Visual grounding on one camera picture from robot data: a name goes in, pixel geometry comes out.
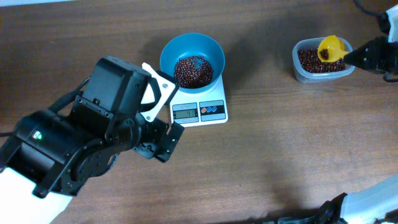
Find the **yellow measuring scoop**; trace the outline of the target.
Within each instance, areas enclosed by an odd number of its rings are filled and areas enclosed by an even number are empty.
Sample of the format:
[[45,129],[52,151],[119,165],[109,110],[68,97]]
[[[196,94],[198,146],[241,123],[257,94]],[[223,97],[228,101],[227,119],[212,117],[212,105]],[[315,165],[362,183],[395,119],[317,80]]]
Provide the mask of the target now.
[[348,54],[345,44],[335,35],[324,38],[317,49],[318,58],[322,62],[333,63]]

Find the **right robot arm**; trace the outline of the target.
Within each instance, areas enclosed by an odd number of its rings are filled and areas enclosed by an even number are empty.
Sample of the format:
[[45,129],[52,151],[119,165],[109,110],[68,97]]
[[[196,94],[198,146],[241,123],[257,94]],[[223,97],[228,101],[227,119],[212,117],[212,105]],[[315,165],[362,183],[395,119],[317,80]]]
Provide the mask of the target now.
[[[329,36],[318,46],[318,57],[325,62],[343,59],[348,65],[382,74],[385,82],[397,82],[391,78],[397,74],[396,34],[378,37],[350,52],[337,37]],[[366,190],[326,201],[314,216],[284,217],[275,223],[397,223],[397,174]]]

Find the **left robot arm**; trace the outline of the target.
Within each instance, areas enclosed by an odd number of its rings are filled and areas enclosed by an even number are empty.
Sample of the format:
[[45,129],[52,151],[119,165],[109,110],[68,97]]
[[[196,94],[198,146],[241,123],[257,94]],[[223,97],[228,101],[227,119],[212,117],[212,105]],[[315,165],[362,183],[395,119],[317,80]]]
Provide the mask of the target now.
[[22,118],[1,147],[1,222],[50,223],[120,153],[167,162],[183,126],[157,117],[178,90],[149,64],[107,56],[75,90]]

